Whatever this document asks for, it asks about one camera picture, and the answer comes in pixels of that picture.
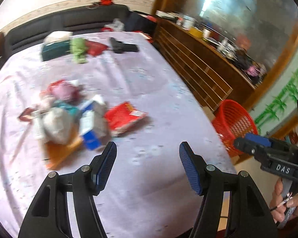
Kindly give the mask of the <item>person right hand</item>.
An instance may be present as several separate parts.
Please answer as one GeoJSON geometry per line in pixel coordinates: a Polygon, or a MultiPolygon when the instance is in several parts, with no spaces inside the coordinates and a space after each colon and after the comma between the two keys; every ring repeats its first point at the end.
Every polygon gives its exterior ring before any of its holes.
{"type": "MultiPolygon", "coordinates": [[[[273,208],[279,205],[283,201],[282,192],[283,192],[283,181],[281,178],[278,178],[275,184],[275,188],[272,192],[272,199],[269,203],[270,208],[273,208]]],[[[285,219],[286,209],[291,207],[295,207],[296,209],[294,210],[294,213],[290,217],[290,220],[298,217],[298,194],[296,194],[286,204],[281,205],[279,208],[271,212],[274,222],[283,222],[285,219]]]]}

